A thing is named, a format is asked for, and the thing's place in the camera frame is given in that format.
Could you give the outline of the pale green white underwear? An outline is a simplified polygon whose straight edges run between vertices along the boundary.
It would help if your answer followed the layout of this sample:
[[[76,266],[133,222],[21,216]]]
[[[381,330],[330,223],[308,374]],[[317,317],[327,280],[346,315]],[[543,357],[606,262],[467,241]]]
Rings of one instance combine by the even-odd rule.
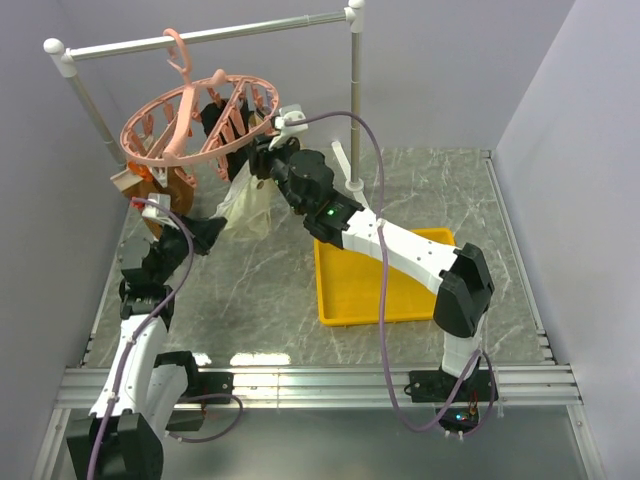
[[[214,217],[226,220],[220,237],[235,241],[266,238],[271,230],[271,204],[276,193],[271,179],[252,175],[245,164],[214,213]]]

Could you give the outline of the pink round clip hanger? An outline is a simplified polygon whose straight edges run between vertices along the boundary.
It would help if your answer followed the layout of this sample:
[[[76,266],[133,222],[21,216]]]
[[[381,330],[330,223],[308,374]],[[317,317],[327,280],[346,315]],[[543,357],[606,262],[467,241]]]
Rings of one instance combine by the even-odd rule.
[[[222,69],[192,79],[186,42],[172,28],[163,34],[175,42],[168,48],[167,62],[182,84],[142,106],[125,123],[119,141],[126,166],[148,182],[162,183],[171,167],[214,162],[226,180],[229,156],[255,138],[248,124],[250,112],[264,108],[273,118],[279,93],[262,78]]]

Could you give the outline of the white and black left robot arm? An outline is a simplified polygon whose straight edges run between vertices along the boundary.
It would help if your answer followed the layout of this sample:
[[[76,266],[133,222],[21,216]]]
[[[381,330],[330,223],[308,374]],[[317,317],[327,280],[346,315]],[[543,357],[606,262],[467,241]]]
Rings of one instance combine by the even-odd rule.
[[[159,239],[131,237],[119,250],[119,343],[89,415],[72,423],[67,446],[79,479],[158,479],[162,439],[174,407],[202,388],[188,351],[164,353],[175,310],[168,283],[181,265],[205,256],[223,231],[222,217],[166,226]]]

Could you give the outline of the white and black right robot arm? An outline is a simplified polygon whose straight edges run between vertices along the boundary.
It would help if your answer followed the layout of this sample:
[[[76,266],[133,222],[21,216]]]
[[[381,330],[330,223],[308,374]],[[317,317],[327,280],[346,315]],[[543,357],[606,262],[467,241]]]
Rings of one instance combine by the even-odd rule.
[[[275,182],[312,237],[385,262],[435,295],[433,319],[444,333],[442,391],[455,400],[472,392],[480,329],[495,290],[482,250],[438,243],[378,217],[336,190],[324,155],[295,138],[277,147],[258,138],[251,146],[251,174]]]

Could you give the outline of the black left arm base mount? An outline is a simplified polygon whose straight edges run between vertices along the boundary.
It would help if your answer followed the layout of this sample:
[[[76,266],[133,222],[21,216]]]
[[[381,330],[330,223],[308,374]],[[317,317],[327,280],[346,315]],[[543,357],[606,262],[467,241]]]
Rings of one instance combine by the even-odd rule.
[[[234,375],[229,372],[204,372],[187,388],[169,418],[166,430],[170,434],[198,432],[208,416],[209,408],[231,405]]]

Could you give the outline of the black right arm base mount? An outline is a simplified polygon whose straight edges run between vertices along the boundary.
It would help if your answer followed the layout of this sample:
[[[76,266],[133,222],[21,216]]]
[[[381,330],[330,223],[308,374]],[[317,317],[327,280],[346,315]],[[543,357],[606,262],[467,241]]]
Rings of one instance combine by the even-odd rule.
[[[404,393],[413,403],[444,404],[457,379],[437,371],[412,370]],[[488,370],[476,368],[464,380],[455,394],[452,405],[438,421],[446,434],[456,434],[460,440],[480,427],[486,420],[480,412],[480,404],[487,404],[489,414],[500,399],[495,378]]]

